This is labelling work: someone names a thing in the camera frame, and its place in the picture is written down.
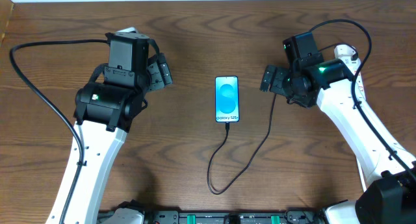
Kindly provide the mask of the blue Galaxy smartphone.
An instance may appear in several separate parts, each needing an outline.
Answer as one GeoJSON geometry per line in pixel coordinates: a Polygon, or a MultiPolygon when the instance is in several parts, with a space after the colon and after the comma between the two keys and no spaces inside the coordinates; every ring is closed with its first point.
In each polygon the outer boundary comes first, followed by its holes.
{"type": "Polygon", "coordinates": [[[240,120],[237,76],[215,78],[215,120],[218,123],[234,123],[240,120]]]}

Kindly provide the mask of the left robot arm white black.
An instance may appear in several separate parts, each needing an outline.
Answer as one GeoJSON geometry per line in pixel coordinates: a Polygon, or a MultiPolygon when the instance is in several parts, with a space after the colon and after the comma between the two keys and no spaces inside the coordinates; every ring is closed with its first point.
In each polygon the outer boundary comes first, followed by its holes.
{"type": "Polygon", "coordinates": [[[75,96],[68,164],[48,223],[95,223],[116,155],[148,92],[173,83],[155,40],[130,27],[106,35],[109,61],[75,96]]]}

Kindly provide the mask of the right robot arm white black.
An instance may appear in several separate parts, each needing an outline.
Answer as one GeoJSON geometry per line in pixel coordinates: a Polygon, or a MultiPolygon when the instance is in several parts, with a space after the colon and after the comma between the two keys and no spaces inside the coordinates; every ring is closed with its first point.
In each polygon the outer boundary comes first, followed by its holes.
{"type": "Polygon", "coordinates": [[[353,150],[365,191],[356,201],[323,209],[326,223],[414,223],[415,156],[389,133],[366,101],[358,72],[361,61],[349,44],[335,44],[324,60],[310,32],[283,41],[289,68],[266,67],[260,89],[282,95],[290,104],[318,106],[353,150]]]}

